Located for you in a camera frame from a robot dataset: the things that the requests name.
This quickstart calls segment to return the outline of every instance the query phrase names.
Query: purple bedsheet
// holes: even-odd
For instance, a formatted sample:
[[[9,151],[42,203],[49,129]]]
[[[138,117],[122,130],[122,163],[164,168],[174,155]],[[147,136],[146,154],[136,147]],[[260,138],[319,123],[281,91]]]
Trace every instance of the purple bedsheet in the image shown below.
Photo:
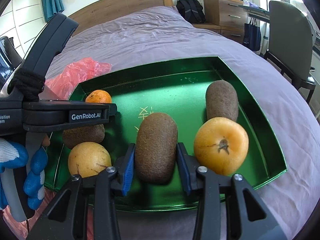
[[[244,82],[268,118],[288,172],[258,190],[288,239],[302,228],[320,197],[320,128],[305,100],[280,73],[244,46],[196,29],[173,8],[154,7],[94,26],[71,38],[47,78],[84,57],[112,71],[163,60],[219,56]],[[122,239],[192,239],[196,211],[119,214]],[[221,238],[225,239],[225,212]]]

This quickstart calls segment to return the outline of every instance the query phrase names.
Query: bedroom floor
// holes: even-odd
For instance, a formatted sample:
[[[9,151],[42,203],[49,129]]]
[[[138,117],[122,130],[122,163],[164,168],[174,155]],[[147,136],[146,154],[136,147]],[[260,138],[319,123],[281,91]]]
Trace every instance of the bedroom floor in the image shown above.
[[[274,68],[276,70],[278,70],[279,72],[281,72],[280,68],[278,66],[276,66],[272,61],[268,60],[269,63],[271,63],[271,65],[274,66]],[[291,79],[286,75],[284,74],[284,78],[286,80],[288,80],[288,82],[291,83]],[[305,88],[300,88],[298,90],[298,92],[300,93],[300,95],[304,98],[304,99],[307,99],[307,96],[308,96],[308,93],[309,93],[309,90],[305,89]],[[311,100],[310,100],[310,103],[309,103],[309,107],[311,109],[311,111],[313,112],[314,115],[316,115],[316,112],[319,111],[320,109],[320,104],[319,102],[316,100],[316,97],[315,97],[315,93],[313,94]],[[317,118],[317,121],[318,123],[320,124],[320,116]]]

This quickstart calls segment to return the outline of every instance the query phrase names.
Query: white cabinet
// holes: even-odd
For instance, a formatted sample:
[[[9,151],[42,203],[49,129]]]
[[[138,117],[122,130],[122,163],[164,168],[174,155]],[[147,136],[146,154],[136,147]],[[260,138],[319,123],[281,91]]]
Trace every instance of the white cabinet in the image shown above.
[[[0,17],[0,37],[13,37],[14,47],[24,57],[45,25],[41,0],[12,0]]]

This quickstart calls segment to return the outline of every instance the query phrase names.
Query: human hand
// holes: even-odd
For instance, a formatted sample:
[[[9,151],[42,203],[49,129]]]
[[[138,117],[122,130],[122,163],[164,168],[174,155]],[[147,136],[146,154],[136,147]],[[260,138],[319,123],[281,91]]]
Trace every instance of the human hand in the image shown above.
[[[46,147],[49,145],[50,140],[45,135],[42,146]],[[28,158],[28,152],[23,145],[0,138],[0,173],[4,172],[6,168],[16,169],[25,166]],[[44,198],[44,168],[47,162],[47,154],[43,147],[40,147],[31,159],[30,172],[23,187],[24,192],[28,195],[28,206],[33,210],[38,209]],[[8,202],[0,180],[0,209],[4,209],[7,204]]]

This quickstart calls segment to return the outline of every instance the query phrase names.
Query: metal tray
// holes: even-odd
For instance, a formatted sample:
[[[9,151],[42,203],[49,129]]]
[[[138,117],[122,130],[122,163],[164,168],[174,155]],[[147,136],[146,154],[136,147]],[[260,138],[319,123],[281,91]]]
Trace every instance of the metal tray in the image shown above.
[[[125,154],[129,143],[136,142],[139,125],[152,112],[167,113],[175,120],[178,141],[193,154],[194,137],[207,120],[206,89],[220,79],[235,87],[239,99],[237,122],[249,136],[248,155],[237,172],[255,189],[260,188],[286,171],[284,156],[259,105],[218,57],[177,59],[112,72],[80,83],[70,100],[84,100],[96,89],[111,94],[118,113],[105,125],[106,136],[101,144],[110,153],[112,162]],[[70,150],[63,146],[61,133],[52,133],[51,146],[47,148],[49,163],[45,170],[45,186],[54,191],[58,191],[70,176]],[[183,210],[195,208],[197,201],[197,195],[187,197],[183,192],[176,167],[167,185],[143,183],[135,177],[128,196],[116,200],[116,208],[133,212]]]

